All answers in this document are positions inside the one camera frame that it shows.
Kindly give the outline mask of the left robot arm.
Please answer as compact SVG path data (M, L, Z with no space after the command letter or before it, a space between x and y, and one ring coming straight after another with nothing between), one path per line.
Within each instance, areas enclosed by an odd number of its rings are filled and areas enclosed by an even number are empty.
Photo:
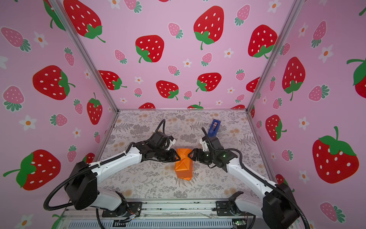
M118 214L125 211L127 202L121 193L98 189L98 185L119 171L144 161L171 163L180 160L172 148L175 142L173 136L157 131L148 140L131 142L124 152L106 160L78 163L70 175L71 180L65 185L74 208L94 207Z

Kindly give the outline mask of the orange wrapping paper sheet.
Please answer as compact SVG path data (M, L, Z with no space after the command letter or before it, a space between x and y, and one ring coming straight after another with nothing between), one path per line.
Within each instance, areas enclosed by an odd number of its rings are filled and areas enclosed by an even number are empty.
M177 154L181 158L175 162L175 172L179 179L190 181L193 178L193 161L188 157L192 150L187 148L177 149Z

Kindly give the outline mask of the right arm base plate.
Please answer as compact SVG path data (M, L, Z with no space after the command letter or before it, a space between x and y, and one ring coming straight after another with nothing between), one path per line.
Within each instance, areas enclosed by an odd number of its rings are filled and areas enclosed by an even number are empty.
M218 216L253 216L251 213L240 211L233 201L228 200L216 201L212 211L215 211Z

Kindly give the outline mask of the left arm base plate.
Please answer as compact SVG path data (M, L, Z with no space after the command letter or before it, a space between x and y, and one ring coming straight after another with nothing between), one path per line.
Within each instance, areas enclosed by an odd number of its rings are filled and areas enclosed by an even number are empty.
M142 202L136 201L128 201L123 202L116 210L104 210L102 213L103 218L113 218L113 217L121 217L121 218L130 218L130 217L139 217L142 210Z

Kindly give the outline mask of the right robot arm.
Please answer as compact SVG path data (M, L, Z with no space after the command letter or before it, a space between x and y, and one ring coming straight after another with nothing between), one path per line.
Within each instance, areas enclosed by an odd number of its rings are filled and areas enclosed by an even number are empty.
M300 217L291 189L278 185L256 173L243 163L243 154L235 148L223 148L217 137L203 137L201 148L195 148L188 157L193 161L223 169L249 187L258 197L253 200L243 192L229 198L234 215L247 212L262 218L271 229L289 229Z

